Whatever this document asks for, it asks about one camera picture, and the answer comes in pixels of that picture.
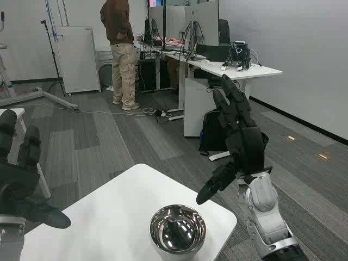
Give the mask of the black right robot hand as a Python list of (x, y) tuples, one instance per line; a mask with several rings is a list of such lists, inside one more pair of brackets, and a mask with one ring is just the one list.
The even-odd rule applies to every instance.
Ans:
[(199, 191), (196, 198), (199, 205), (227, 188), (238, 173), (247, 176), (265, 169), (265, 148), (269, 138), (252, 119), (252, 109), (245, 93), (226, 74), (221, 77), (221, 87), (224, 93), (214, 90), (213, 99), (219, 111), (218, 119), (230, 160), (215, 169), (213, 176)]

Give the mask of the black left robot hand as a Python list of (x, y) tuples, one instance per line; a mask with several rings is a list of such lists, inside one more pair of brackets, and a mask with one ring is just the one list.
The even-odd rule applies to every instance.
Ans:
[(41, 156), (40, 131), (26, 130), (17, 156), (17, 164), (8, 162), (13, 144), (17, 115), (7, 109), (1, 115), (1, 214), (25, 218), (54, 228), (65, 229), (71, 220), (43, 197), (34, 197), (39, 183), (38, 163)]

